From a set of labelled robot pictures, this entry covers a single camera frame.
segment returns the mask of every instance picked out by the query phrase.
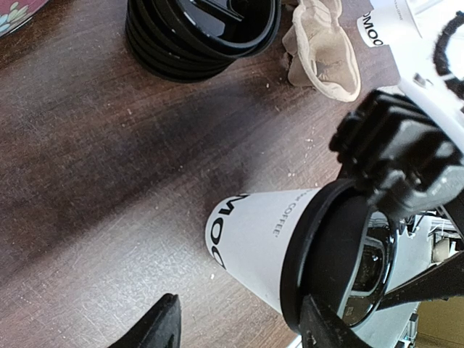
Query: coffee cup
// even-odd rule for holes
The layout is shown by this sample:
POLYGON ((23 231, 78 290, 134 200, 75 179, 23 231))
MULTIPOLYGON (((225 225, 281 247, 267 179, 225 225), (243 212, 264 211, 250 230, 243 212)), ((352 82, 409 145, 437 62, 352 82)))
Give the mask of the coffee cup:
POLYGON ((375 311, 394 261, 392 224, 371 211, 353 182, 337 180, 322 189, 225 199, 212 211, 205 238, 217 263, 299 333, 309 293, 350 327, 375 311))
POLYGON ((421 38, 407 0, 383 0, 357 20, 357 28, 369 47, 421 38))

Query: black fuzzy wire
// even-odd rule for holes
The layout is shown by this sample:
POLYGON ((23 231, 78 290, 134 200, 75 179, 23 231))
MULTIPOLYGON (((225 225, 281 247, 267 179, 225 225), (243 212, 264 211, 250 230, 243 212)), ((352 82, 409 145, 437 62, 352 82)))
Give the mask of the black fuzzy wire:
POLYGON ((438 41, 436 42, 434 52, 434 64, 439 76, 449 76, 444 82, 449 90, 454 92, 460 99, 464 99, 464 80, 457 78, 450 70, 450 63, 447 57, 447 47, 451 37, 456 34, 457 29, 464 25, 464 12, 459 11, 443 29, 438 41))

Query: black lid stack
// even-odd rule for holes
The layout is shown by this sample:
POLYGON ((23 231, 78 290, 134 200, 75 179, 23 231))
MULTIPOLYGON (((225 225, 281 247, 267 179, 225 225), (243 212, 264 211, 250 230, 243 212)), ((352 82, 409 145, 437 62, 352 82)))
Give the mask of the black lid stack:
POLYGON ((265 50, 280 19, 281 0, 128 0, 125 29, 148 71, 192 83, 265 50))

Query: dark wood surface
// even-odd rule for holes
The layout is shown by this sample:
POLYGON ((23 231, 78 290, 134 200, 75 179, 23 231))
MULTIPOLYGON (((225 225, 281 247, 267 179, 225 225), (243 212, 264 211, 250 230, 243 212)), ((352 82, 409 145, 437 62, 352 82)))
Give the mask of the dark wood surface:
MULTIPOLYGON (((389 50, 357 34, 367 0, 344 6, 362 95, 396 83, 389 50)), ((0 40, 0 347, 107 347, 165 292, 183 347, 285 347, 203 227, 227 196, 332 180, 328 140, 357 103, 286 82, 289 12, 264 54, 187 86, 135 63, 124 19, 124 1, 51 1, 0 40)))

